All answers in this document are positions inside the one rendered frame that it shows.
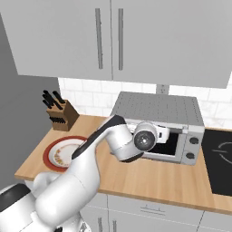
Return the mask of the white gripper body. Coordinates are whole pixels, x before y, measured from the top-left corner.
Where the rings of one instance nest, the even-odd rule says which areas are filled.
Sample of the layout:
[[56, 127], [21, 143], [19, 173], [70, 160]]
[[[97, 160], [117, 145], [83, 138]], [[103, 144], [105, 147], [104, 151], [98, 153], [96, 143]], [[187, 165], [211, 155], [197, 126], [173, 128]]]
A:
[[169, 128], [166, 127], [157, 127], [158, 132], [158, 143], [166, 143], [169, 139]]

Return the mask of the toaster oven door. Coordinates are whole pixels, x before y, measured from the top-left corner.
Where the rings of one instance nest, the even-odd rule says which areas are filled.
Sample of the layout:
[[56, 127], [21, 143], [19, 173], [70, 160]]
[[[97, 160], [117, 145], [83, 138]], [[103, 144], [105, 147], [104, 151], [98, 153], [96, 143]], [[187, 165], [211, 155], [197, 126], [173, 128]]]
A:
[[142, 156], [143, 159], [172, 162], [172, 163], [180, 163], [181, 157], [182, 157], [181, 154], [168, 155], [168, 154], [159, 154], [152, 152], [145, 152]]

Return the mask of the silver toaster oven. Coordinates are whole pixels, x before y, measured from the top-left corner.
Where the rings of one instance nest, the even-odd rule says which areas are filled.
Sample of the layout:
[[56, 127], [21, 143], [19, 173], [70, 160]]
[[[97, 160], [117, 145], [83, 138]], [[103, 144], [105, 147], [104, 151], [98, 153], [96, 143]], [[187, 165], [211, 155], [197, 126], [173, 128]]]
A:
[[[114, 114], [124, 118], [132, 135], [138, 131], [137, 126], [144, 121], [152, 124], [151, 128], [156, 132], [158, 126], [169, 128], [167, 142], [156, 142], [151, 150], [145, 152], [181, 154], [181, 164], [196, 164], [205, 132], [196, 97], [120, 92], [111, 111], [111, 115]], [[191, 144], [189, 139], [192, 137], [198, 138], [199, 144]], [[188, 152], [194, 153], [195, 159], [188, 159]]]

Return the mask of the grey base cupboard door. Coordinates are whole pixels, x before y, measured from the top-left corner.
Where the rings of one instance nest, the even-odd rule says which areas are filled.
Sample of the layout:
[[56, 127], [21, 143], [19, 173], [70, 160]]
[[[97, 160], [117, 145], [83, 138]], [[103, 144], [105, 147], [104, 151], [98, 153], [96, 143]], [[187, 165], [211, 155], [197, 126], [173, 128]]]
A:
[[109, 211], [110, 231], [117, 220], [117, 232], [197, 232], [197, 226], [152, 217], [137, 216], [120, 211]]
[[99, 232], [98, 218], [102, 218], [103, 232], [110, 232], [108, 210], [106, 208], [85, 207], [81, 210], [81, 215], [92, 232]]

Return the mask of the kebab skewer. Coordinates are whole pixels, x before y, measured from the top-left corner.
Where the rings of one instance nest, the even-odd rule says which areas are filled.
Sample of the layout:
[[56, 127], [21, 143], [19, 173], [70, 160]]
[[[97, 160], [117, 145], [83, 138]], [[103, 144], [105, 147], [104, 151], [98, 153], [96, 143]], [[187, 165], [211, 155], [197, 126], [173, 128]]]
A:
[[61, 167], [68, 167], [72, 159], [73, 146], [64, 145], [54, 153], [54, 161]]

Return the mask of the black hob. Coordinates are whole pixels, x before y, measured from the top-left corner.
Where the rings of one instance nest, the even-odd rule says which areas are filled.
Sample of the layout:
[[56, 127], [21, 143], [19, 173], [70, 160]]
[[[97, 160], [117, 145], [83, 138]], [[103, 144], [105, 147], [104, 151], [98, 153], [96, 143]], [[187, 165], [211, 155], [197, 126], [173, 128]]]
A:
[[205, 130], [201, 145], [212, 193], [232, 197], [232, 132]]

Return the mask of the grey drawer front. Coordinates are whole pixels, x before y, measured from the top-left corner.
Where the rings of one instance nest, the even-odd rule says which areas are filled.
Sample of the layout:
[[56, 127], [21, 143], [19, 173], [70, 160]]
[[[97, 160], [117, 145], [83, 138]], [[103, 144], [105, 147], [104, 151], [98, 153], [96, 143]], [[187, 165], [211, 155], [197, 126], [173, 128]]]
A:
[[232, 232], [232, 215], [205, 211], [199, 225], [201, 227]]
[[88, 207], [107, 208], [108, 196], [103, 193], [97, 193], [94, 198], [87, 204]]
[[[149, 208], [160, 208], [166, 212], [166, 216], [151, 214], [140, 211], [140, 207], [148, 205]], [[148, 218], [165, 219], [168, 221], [179, 222], [187, 225], [197, 226], [202, 217], [203, 211], [191, 208], [183, 208], [161, 204], [157, 202], [144, 201], [135, 198], [125, 198], [119, 196], [108, 196], [108, 207], [110, 210], [130, 213], [133, 215], [144, 216]]]

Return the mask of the brown wooden knife block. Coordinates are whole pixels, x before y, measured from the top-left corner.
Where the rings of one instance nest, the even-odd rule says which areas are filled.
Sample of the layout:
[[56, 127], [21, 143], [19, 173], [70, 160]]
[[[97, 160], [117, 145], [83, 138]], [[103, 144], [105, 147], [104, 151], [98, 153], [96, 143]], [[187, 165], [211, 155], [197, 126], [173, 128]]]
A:
[[62, 109], [60, 110], [54, 105], [51, 109], [47, 109], [46, 112], [52, 121], [53, 129], [55, 131], [69, 131], [80, 117], [80, 114], [67, 100], [61, 104], [61, 107]]

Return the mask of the red-rimmed white plate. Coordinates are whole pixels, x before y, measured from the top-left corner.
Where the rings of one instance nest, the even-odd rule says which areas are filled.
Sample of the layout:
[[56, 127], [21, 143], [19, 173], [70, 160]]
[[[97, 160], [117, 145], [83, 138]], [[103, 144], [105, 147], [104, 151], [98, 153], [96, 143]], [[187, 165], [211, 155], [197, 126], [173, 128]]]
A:
[[72, 154], [86, 141], [85, 137], [82, 136], [66, 136], [58, 140], [53, 141], [43, 152], [43, 163], [52, 171], [65, 172], [68, 167], [61, 167], [54, 161], [54, 153], [64, 145], [72, 145]]

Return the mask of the grey wall socket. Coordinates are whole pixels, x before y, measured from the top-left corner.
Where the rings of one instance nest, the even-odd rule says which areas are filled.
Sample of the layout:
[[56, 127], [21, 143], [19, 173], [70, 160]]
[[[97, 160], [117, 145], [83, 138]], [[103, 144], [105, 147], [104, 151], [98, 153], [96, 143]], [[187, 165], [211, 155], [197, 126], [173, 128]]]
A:
[[156, 87], [157, 94], [169, 94], [169, 86], [164, 84], [158, 84]]

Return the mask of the grey wall cupboard door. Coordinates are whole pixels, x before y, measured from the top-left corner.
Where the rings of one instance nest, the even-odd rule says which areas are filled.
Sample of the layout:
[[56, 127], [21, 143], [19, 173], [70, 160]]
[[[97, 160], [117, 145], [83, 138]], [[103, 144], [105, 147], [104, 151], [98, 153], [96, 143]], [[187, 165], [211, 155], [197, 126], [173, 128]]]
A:
[[[101, 9], [99, 69], [95, 8]], [[0, 0], [20, 75], [110, 81], [110, 0]]]
[[232, 0], [111, 0], [111, 34], [115, 81], [227, 87], [232, 73]]

